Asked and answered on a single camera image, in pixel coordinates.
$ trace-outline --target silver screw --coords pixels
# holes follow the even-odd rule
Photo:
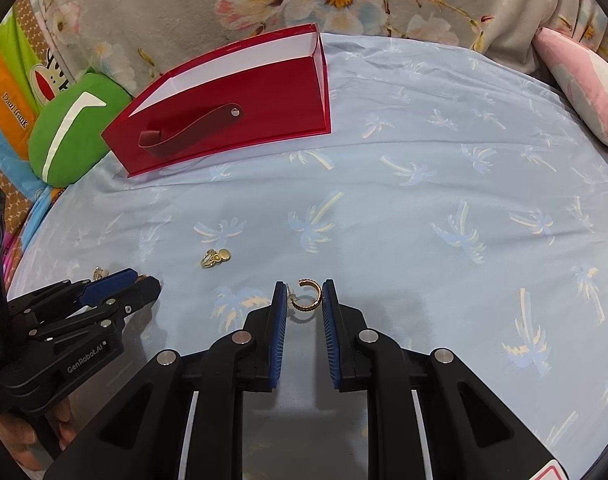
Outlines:
[[[162,350],[157,354],[157,362],[162,366],[168,366],[175,362],[175,352],[172,350]]]
[[[435,359],[442,364],[449,364],[455,360],[453,352],[447,348],[439,348],[435,351]]]
[[[359,332],[359,339],[364,343],[374,343],[379,339],[379,334],[374,330],[366,329]]]
[[[238,330],[232,336],[233,343],[237,343],[238,345],[245,345],[253,338],[253,335],[246,330]]]

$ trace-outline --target green pillow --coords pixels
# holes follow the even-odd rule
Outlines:
[[[54,187],[82,178],[109,152],[101,134],[130,101],[126,90],[94,72],[55,96],[35,121],[28,140],[35,174]]]

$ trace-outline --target pink fabric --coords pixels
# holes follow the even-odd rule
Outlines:
[[[583,121],[608,145],[608,63],[549,28],[539,30],[533,43]]]

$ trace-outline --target leather strap handle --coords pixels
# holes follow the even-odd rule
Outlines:
[[[168,139],[162,140],[160,130],[143,130],[139,146],[157,158],[167,158],[190,148],[195,142],[204,139],[237,123],[244,110],[235,103],[228,103],[211,110],[193,123]]]

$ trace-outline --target gold ring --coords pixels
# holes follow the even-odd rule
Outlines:
[[[322,287],[320,287],[319,284],[317,282],[314,282],[313,280],[299,280],[298,283],[299,283],[299,286],[312,286],[317,291],[317,299],[310,305],[301,306],[301,305],[297,304],[297,297],[295,296],[295,294],[290,293],[290,288],[289,288],[290,304],[294,308],[299,310],[300,312],[314,311],[318,306],[320,306],[322,304]]]

